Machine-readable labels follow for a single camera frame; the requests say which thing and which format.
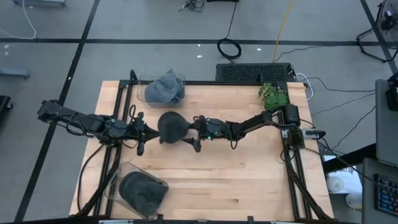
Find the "gray floor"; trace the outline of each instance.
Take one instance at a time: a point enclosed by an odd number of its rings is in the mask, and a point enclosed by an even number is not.
[[[35,4],[27,8],[38,38],[79,39],[94,0],[68,0],[67,7]],[[367,0],[374,16],[377,0]],[[228,31],[233,3],[209,3],[202,14],[177,12],[184,0],[102,0],[88,38],[90,39],[220,39]],[[236,9],[231,39],[275,40],[289,0],[241,1]],[[0,28],[30,36],[20,6],[0,2]],[[370,28],[359,0],[294,3],[282,40],[355,40]],[[377,41],[374,34],[367,41]],[[279,53],[296,45],[281,45]],[[21,202],[48,125],[36,120],[42,100],[57,99],[67,77],[77,44],[1,43],[0,67],[26,69],[31,78],[0,77],[0,95],[10,95],[14,109],[0,132],[0,222],[13,221]],[[384,56],[380,47],[366,47]],[[270,62],[273,45],[242,45],[237,62]],[[374,81],[392,75],[387,63],[363,55],[357,46],[318,47],[283,56],[296,72],[320,77],[331,88],[373,89]],[[138,75],[160,74],[173,68],[187,80],[214,80],[217,63],[228,63],[214,44],[86,44],[78,63],[65,106],[84,113],[94,112],[101,82]],[[312,113],[341,104],[365,93],[338,93],[311,81],[315,96]],[[313,117],[325,130],[331,146],[337,144],[374,106],[370,96],[350,105]],[[350,152],[375,140],[374,113],[343,141],[338,150]],[[57,128],[45,164],[28,207],[25,220],[66,217],[75,191],[86,139]],[[350,210],[342,196],[332,196],[337,218],[360,222],[361,214]]]

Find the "gray cloth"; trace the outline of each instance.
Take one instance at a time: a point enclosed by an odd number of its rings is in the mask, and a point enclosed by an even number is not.
[[[179,103],[184,96],[183,80],[178,78],[172,69],[145,89],[145,100],[148,103]]]

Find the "dark gray hat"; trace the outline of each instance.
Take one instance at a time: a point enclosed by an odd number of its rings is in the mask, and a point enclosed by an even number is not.
[[[185,96],[183,81],[170,69],[145,89],[148,103],[179,103]]]

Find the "wooden table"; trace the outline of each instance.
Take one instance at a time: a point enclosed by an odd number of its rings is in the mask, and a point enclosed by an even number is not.
[[[96,114],[113,113],[118,85],[119,82],[103,82]],[[311,121],[302,83],[288,83],[288,88],[290,102],[299,107],[300,117]],[[144,121],[154,129],[157,129],[158,118],[168,110],[177,111],[189,122],[200,114],[223,121],[242,122],[264,110],[258,89],[258,86],[187,85],[183,108],[154,109],[137,100],[137,86],[134,86],[131,104],[137,106],[137,112],[144,112]],[[121,105],[124,105],[125,96],[126,91]],[[302,122],[301,128],[311,128],[311,125]],[[127,141],[126,144],[134,145],[135,141]],[[318,151],[314,140],[306,140],[305,145]],[[83,162],[98,147],[98,140],[89,139]],[[253,216],[256,221],[289,221],[294,217],[285,164],[279,157],[281,150],[280,131],[268,126],[248,134],[239,141],[235,150],[230,148],[229,141],[220,139],[202,141],[201,153],[196,153],[184,142],[159,144],[154,139],[146,143],[141,157],[137,156],[136,149],[123,147],[121,163],[131,162],[169,184],[169,193],[159,210],[164,219],[247,220],[247,216]],[[82,205],[98,186],[104,152],[103,149],[98,153],[85,169]],[[301,156],[308,191],[332,217],[319,155],[301,150]],[[300,216],[304,217],[302,197],[296,191]],[[106,198],[103,198],[102,211],[105,203]],[[70,213],[76,212],[75,193]],[[113,203],[111,218],[140,217]]]

